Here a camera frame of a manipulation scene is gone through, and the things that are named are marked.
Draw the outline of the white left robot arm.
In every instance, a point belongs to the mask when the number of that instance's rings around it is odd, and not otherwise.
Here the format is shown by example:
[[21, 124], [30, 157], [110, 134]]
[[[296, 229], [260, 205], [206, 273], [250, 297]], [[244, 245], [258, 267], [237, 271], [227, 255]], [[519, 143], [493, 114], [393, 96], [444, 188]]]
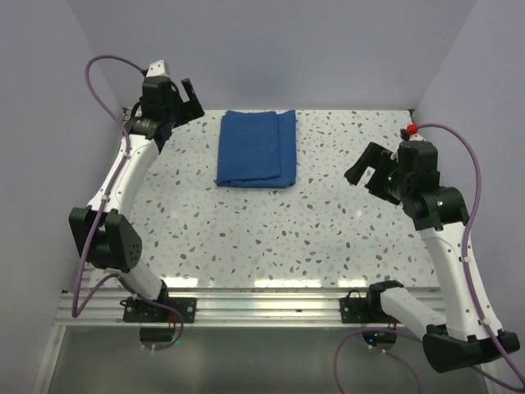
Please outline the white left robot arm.
[[168, 76], [146, 77], [109, 173], [86, 206], [73, 208], [69, 215], [80, 263], [122, 280], [145, 298], [141, 311], [155, 323], [168, 317], [171, 303], [161, 296], [164, 281], [142, 260], [143, 243], [129, 216], [146, 173], [173, 129], [203, 114], [191, 80], [176, 85]]

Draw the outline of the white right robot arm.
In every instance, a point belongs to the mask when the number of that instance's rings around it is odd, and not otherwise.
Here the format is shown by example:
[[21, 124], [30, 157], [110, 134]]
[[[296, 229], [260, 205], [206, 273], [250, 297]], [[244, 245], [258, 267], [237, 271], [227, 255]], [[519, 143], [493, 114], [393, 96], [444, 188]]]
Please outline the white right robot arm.
[[438, 152], [427, 141], [409, 140], [396, 152], [369, 143], [345, 172], [357, 185], [369, 168], [371, 195], [402, 205], [431, 256], [445, 312], [439, 314], [410, 295], [396, 280], [369, 286], [364, 297], [340, 299], [345, 323], [393, 323], [407, 327], [422, 341], [430, 366], [438, 373], [473, 367], [519, 350], [518, 336], [496, 317], [464, 231], [468, 211], [462, 194], [440, 184]]

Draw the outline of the blue surgical cloth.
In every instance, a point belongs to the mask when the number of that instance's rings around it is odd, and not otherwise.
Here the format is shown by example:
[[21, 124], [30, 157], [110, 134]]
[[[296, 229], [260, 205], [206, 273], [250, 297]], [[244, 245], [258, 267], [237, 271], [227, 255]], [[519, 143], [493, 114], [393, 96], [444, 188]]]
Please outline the blue surgical cloth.
[[216, 183], [284, 189], [297, 177], [296, 112], [228, 111], [221, 119]]

